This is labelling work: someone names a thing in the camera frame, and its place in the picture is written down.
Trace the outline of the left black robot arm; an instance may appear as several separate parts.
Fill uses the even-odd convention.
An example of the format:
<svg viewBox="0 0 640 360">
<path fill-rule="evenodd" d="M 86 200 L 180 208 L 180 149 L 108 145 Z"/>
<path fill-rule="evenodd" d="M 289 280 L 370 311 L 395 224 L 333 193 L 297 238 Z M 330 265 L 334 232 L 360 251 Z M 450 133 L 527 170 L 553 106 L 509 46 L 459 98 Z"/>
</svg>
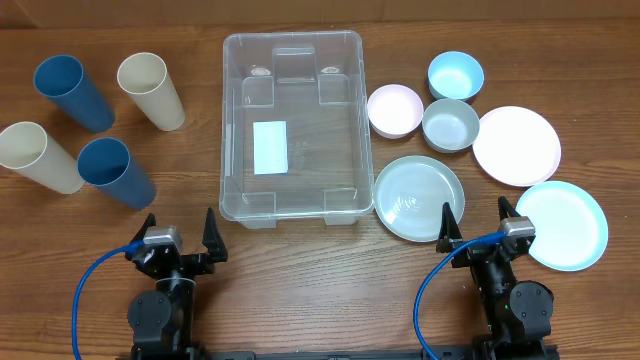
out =
<svg viewBox="0 0 640 360">
<path fill-rule="evenodd" d="M 127 319 L 133 330 L 133 359 L 208 359 L 210 353 L 192 339 L 196 281 L 228 260 L 228 251 L 207 210 L 202 253 L 184 254 L 175 226 L 156 225 L 150 214 L 130 241 L 125 258 L 155 281 L 155 288 L 140 293 L 129 305 Z"/>
</svg>

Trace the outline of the grey-green plastic plate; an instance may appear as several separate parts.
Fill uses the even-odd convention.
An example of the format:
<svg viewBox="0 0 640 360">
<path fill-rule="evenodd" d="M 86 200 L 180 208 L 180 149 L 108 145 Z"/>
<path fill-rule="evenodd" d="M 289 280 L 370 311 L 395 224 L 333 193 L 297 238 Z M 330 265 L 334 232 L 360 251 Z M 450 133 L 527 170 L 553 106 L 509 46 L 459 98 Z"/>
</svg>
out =
<svg viewBox="0 0 640 360">
<path fill-rule="evenodd" d="M 412 155 L 385 166 L 374 185 L 376 214 L 395 235 L 412 242 L 438 239 L 442 208 L 449 204 L 456 222 L 465 209 L 462 184 L 440 161 Z"/>
</svg>

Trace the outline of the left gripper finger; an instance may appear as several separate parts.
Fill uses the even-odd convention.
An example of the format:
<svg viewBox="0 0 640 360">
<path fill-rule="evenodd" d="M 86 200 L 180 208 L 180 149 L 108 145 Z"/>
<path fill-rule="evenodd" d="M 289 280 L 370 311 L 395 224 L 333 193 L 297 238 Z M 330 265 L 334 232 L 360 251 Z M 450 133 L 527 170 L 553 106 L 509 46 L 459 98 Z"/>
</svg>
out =
<svg viewBox="0 0 640 360">
<path fill-rule="evenodd" d="M 214 211 L 211 207 L 207 210 L 202 244 L 207 249 L 210 263 L 220 263 L 228 260 L 228 251 L 219 233 Z"/>
<path fill-rule="evenodd" d="M 150 227 L 153 227 L 155 225 L 156 225 L 155 215 L 153 213 L 149 213 L 145 221 L 143 222 L 143 225 L 141 226 L 141 228 L 138 230 L 138 232 L 134 235 L 134 237 L 130 241 L 128 245 L 128 249 L 125 251 L 125 258 L 127 260 L 132 259 L 137 249 L 143 245 L 143 239 L 144 239 L 144 236 L 146 235 L 147 230 Z"/>
</svg>

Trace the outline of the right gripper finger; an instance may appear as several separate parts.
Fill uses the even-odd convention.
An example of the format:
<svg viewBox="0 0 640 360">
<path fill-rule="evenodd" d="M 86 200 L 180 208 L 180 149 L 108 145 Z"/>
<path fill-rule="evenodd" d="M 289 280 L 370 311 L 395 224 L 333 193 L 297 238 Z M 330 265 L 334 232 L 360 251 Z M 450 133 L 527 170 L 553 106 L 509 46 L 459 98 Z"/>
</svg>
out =
<svg viewBox="0 0 640 360">
<path fill-rule="evenodd" d="M 463 238 L 450 204 L 445 202 L 442 206 L 442 220 L 436 251 L 439 253 L 451 253 L 459 248 L 462 242 Z"/>
<path fill-rule="evenodd" d="M 520 214 L 515 210 L 505 196 L 500 196 L 498 198 L 498 211 L 501 220 L 510 217 L 520 217 Z"/>
</svg>

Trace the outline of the pink plastic plate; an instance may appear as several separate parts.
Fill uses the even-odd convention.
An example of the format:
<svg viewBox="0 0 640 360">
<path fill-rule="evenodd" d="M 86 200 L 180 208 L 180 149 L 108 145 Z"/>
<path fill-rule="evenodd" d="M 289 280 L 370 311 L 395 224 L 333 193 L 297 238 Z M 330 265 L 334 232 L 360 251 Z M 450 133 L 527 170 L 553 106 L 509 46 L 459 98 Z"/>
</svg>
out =
<svg viewBox="0 0 640 360">
<path fill-rule="evenodd" d="M 538 113 L 518 106 L 499 107 L 482 116 L 472 148 L 489 176 L 516 187 L 549 179 L 562 153 L 552 125 Z"/>
</svg>

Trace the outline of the light blue plastic plate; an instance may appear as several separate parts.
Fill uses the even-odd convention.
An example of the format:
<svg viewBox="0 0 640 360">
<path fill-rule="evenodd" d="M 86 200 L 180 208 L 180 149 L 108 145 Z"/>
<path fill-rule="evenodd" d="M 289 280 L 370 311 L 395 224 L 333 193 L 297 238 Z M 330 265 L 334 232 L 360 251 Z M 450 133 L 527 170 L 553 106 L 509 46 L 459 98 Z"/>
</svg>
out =
<svg viewBox="0 0 640 360">
<path fill-rule="evenodd" d="M 536 237 L 529 254 L 546 267 L 581 271 L 595 264 L 606 250 L 606 216 L 598 202 L 574 184 L 537 184 L 522 194 L 516 211 L 533 223 Z"/>
</svg>

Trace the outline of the light blue plastic bowl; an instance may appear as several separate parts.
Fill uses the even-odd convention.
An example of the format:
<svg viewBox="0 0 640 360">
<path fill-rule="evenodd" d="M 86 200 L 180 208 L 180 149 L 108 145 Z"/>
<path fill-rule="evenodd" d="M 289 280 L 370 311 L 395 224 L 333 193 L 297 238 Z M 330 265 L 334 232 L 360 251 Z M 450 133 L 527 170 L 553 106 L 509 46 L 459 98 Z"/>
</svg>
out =
<svg viewBox="0 0 640 360">
<path fill-rule="evenodd" d="M 447 51 L 437 55 L 427 70 L 427 83 L 435 99 L 468 101 L 476 96 L 485 82 L 484 69 L 471 55 Z"/>
</svg>

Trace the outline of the grey plastic bowl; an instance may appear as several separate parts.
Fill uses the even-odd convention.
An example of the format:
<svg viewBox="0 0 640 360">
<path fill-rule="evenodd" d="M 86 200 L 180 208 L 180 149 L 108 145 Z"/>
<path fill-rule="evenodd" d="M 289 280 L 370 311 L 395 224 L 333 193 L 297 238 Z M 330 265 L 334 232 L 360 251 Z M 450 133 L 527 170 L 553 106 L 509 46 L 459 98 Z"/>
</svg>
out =
<svg viewBox="0 0 640 360">
<path fill-rule="evenodd" d="M 423 136 L 427 144 L 440 153 L 465 150 L 474 143 L 479 130 L 476 111 L 461 100 L 437 100 L 423 113 Z"/>
</svg>

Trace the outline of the pink plastic bowl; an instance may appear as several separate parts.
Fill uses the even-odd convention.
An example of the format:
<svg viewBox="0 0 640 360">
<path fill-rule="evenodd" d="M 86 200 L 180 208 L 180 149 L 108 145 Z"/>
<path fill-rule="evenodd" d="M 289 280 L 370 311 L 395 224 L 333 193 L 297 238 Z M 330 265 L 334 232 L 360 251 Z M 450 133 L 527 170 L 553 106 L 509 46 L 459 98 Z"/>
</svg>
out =
<svg viewBox="0 0 640 360">
<path fill-rule="evenodd" d="M 376 89 L 367 100 L 367 115 L 376 133 L 388 138 L 402 138 L 421 123 L 424 105 L 411 88 L 388 84 Z"/>
</svg>

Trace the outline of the clear plastic storage bin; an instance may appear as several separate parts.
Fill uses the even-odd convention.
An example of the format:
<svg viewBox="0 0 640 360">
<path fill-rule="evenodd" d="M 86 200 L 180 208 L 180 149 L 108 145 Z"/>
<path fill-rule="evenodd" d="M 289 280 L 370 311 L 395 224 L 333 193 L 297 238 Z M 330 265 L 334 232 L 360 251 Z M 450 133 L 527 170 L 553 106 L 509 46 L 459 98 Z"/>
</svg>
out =
<svg viewBox="0 0 640 360">
<path fill-rule="evenodd" d="M 223 44 L 219 211 L 249 229 L 351 225 L 373 209 L 363 44 L 352 30 L 236 33 Z M 253 124 L 285 121 L 288 172 L 255 175 Z"/>
</svg>

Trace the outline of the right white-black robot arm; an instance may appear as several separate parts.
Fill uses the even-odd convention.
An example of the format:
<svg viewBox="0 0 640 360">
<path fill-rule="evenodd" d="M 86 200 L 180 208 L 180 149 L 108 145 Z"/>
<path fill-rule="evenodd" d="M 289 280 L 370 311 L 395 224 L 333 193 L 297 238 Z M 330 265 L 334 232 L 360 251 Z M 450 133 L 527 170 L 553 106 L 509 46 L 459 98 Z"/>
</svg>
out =
<svg viewBox="0 0 640 360">
<path fill-rule="evenodd" d="M 452 267 L 470 270 L 489 332 L 470 345 L 438 346 L 435 354 L 442 359 L 557 359 L 557 348 L 544 345 L 551 333 L 553 293 L 539 282 L 517 280 L 512 269 L 513 260 L 529 253 L 535 227 L 503 196 L 498 209 L 500 238 L 475 242 L 462 239 L 450 205 L 443 204 L 436 250 L 452 256 Z"/>
</svg>

